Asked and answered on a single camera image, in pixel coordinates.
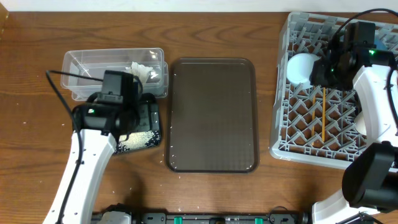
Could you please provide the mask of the dark blue plate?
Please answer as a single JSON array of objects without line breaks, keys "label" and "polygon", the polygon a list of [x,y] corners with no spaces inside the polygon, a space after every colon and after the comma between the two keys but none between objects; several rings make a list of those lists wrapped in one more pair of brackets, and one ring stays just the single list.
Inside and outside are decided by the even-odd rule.
[{"label": "dark blue plate", "polygon": [[388,50],[388,48],[384,45],[384,43],[377,37],[374,39],[374,45],[376,46],[376,49],[378,49],[378,50],[385,50],[385,51]]}]

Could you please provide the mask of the white cup with green inside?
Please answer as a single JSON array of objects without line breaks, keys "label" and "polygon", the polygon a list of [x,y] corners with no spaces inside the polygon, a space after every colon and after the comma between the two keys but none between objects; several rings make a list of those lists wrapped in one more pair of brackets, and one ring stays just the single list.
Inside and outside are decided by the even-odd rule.
[{"label": "white cup with green inside", "polygon": [[362,135],[366,135],[366,125],[364,122],[363,112],[360,112],[354,119],[354,124],[357,132]]}]

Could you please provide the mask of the light blue small bowl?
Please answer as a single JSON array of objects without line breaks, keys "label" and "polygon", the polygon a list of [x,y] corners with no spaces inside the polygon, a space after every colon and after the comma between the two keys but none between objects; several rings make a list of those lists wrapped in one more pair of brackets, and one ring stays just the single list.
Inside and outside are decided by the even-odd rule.
[{"label": "light blue small bowl", "polygon": [[300,53],[294,55],[287,64],[287,79],[294,87],[302,86],[303,89],[312,87],[310,75],[315,61],[320,58],[315,54]]}]

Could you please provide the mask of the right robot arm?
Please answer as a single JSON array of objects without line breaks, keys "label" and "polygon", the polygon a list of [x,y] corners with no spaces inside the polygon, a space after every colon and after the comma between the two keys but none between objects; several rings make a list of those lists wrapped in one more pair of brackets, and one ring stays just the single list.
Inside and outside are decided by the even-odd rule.
[{"label": "right robot arm", "polygon": [[312,85],[354,90],[366,128],[366,149],[346,168],[341,189],[313,205],[313,223],[371,222],[397,210],[397,62],[377,49],[375,31],[372,22],[345,22],[310,75]]}]

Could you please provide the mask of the white tissue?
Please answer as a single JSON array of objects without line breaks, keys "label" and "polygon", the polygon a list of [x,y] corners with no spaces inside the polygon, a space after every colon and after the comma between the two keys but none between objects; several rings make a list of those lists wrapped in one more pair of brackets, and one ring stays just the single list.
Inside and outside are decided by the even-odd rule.
[{"label": "white tissue", "polygon": [[152,67],[141,65],[137,62],[132,62],[130,67],[126,67],[125,72],[137,76],[142,83],[146,83],[149,79],[149,75],[153,71]]}]

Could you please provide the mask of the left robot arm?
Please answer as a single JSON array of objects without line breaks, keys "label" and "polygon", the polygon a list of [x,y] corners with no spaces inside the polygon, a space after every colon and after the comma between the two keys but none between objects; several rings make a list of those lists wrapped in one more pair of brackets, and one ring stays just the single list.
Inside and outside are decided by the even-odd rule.
[{"label": "left robot arm", "polygon": [[45,223],[133,223],[133,214],[112,205],[93,215],[104,170],[111,156],[159,145],[159,106],[145,92],[150,68],[125,72],[107,70],[101,90],[70,108],[60,98],[72,121],[68,162]]}]

